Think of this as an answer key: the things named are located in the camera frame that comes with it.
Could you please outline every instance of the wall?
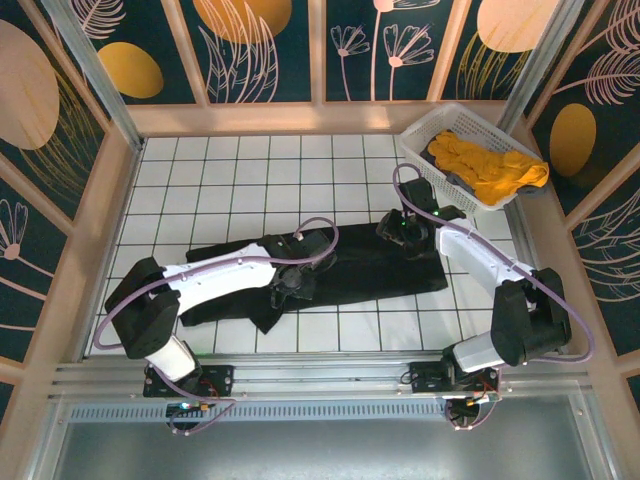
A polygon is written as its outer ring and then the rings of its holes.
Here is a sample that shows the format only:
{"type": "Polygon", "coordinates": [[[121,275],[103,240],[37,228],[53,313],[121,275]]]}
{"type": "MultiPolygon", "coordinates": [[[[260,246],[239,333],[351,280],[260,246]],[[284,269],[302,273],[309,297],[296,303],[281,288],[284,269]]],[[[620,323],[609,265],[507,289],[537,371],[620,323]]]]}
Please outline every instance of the wall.
{"type": "Polygon", "coordinates": [[[43,386],[100,281],[133,152],[33,2],[0,5],[0,65],[0,477],[19,478],[43,386]]]}
{"type": "Polygon", "coordinates": [[[640,4],[596,0],[585,9],[527,109],[557,203],[525,209],[537,235],[555,222],[562,232],[553,244],[538,240],[538,250],[571,283],[567,295],[579,295],[597,341],[591,378],[622,458],[640,472],[628,447],[640,442],[632,380],[640,370],[640,4]]]}
{"type": "Polygon", "coordinates": [[[243,132],[400,131],[424,101],[504,101],[557,3],[71,1],[149,136],[231,132],[238,116],[243,132]]]}

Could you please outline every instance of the yellow cloth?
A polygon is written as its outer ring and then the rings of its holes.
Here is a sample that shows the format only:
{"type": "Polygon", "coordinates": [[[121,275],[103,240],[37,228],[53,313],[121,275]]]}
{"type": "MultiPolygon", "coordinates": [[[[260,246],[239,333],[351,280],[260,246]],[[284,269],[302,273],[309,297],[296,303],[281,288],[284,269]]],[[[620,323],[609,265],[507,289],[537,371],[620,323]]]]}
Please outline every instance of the yellow cloth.
{"type": "Polygon", "coordinates": [[[543,187],[549,179],[546,162],[516,151],[489,152],[453,132],[437,135],[428,151],[440,170],[458,175],[486,205],[495,205],[525,185],[543,187]]]}

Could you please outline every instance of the yellow towel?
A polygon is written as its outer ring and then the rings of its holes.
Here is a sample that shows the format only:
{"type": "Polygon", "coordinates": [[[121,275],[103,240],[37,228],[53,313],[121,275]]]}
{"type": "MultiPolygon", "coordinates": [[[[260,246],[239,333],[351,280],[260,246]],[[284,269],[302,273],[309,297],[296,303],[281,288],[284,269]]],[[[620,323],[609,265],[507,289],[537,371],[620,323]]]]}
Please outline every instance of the yellow towel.
{"type": "Polygon", "coordinates": [[[453,132],[437,135],[428,151],[440,170],[457,174],[486,205],[495,205],[525,185],[543,187],[549,179],[546,162],[516,151],[489,152],[453,132]]]}

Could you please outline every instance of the white tile floor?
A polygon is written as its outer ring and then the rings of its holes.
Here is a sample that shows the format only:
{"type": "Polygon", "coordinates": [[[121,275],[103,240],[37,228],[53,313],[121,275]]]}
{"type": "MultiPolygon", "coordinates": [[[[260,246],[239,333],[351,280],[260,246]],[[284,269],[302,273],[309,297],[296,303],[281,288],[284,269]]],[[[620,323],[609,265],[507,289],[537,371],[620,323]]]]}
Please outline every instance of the white tile floor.
{"type": "MultiPolygon", "coordinates": [[[[145,256],[184,263],[190,248],[293,231],[311,216],[368,223],[400,207],[391,171],[402,154],[392,135],[154,138],[143,159],[102,303],[145,256]]],[[[503,211],[476,225],[516,256],[503,211]]],[[[198,354],[439,350],[487,331],[492,307],[455,260],[443,265],[446,290],[288,313],[268,335],[246,319],[178,322],[176,331],[198,354]]],[[[113,327],[103,341],[117,341],[113,327]]]]}

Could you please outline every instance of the white laundry basket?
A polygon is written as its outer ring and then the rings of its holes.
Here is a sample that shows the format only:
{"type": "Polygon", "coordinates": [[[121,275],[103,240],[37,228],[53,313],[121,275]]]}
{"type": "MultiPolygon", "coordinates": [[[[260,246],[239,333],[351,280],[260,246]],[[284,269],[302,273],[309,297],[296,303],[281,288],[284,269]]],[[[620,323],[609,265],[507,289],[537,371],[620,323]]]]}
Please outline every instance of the white laundry basket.
{"type": "Polygon", "coordinates": [[[460,139],[473,142],[492,152],[504,153],[518,150],[531,157],[539,158],[509,135],[459,103],[448,103],[436,107],[407,128],[400,136],[400,144],[406,159],[420,168],[424,177],[435,188],[445,194],[458,208],[470,215],[482,211],[499,210],[513,200],[516,195],[506,197],[496,205],[485,205],[461,187],[449,183],[444,173],[420,156],[420,152],[443,130],[451,130],[460,139]]]}

